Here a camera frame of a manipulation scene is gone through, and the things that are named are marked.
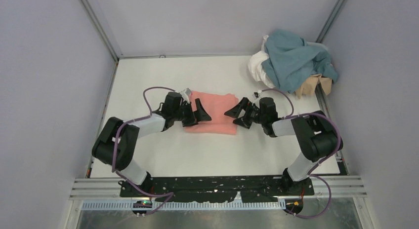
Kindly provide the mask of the pink t-shirt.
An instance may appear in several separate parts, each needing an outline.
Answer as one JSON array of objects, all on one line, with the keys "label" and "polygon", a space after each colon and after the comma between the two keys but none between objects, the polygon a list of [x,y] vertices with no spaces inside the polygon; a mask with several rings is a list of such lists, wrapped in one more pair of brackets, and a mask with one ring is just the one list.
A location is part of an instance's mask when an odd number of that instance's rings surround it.
[{"label": "pink t-shirt", "polygon": [[195,111],[195,100],[199,99],[204,110],[211,117],[211,121],[200,121],[197,125],[185,127],[188,133],[214,133],[236,135],[237,126],[233,124],[233,118],[224,113],[236,106],[238,98],[233,94],[217,95],[204,92],[192,91],[190,95],[192,109]]}]

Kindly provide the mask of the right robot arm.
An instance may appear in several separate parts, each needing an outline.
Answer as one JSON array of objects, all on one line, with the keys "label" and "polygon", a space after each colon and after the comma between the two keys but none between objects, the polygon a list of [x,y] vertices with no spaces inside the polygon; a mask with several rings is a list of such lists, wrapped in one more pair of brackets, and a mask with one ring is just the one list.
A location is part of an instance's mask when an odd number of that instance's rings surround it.
[{"label": "right robot arm", "polygon": [[283,171],[279,182],[279,189],[286,194],[301,194],[308,187],[314,169],[343,147],[336,126],[322,111],[280,118],[273,98],[263,97],[258,105],[243,98],[224,114],[232,117],[235,125],[246,129],[253,123],[260,124],[263,132],[272,138],[296,136],[300,154]]}]

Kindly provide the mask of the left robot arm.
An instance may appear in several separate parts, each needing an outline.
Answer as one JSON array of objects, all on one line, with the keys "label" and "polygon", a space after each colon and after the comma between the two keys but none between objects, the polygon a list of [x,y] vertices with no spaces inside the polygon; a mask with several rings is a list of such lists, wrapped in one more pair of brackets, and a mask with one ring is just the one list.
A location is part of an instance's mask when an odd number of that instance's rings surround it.
[{"label": "left robot arm", "polygon": [[201,100],[191,102],[190,90],[170,91],[157,110],[148,116],[123,121],[111,117],[97,137],[91,154],[122,178],[137,192],[154,197],[150,192],[153,182],[151,174],[133,158],[137,140],[150,134],[160,133],[180,121],[183,127],[195,126],[200,122],[211,121]]}]

